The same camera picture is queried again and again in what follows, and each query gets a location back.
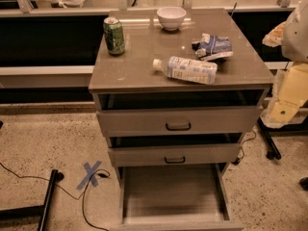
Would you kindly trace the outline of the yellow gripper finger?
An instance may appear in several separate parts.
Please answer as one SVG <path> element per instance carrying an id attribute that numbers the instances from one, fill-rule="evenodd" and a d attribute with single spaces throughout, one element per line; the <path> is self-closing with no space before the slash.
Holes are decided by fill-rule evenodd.
<path id="1" fill-rule="evenodd" d="M 269 128 L 297 124 L 307 117 L 308 64 L 295 63 L 288 70 L 278 70 L 273 82 L 272 98 L 261 119 Z"/>

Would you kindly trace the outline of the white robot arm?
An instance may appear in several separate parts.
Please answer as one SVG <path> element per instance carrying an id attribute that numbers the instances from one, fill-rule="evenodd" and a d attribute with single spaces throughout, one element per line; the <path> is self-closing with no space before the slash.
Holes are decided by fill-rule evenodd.
<path id="1" fill-rule="evenodd" d="M 299 1 L 287 20 L 265 35 L 262 43 L 280 46 L 282 55 L 294 63 L 277 71 L 272 98 L 262 114 L 269 128 L 281 128 L 308 101 L 308 0 Z"/>

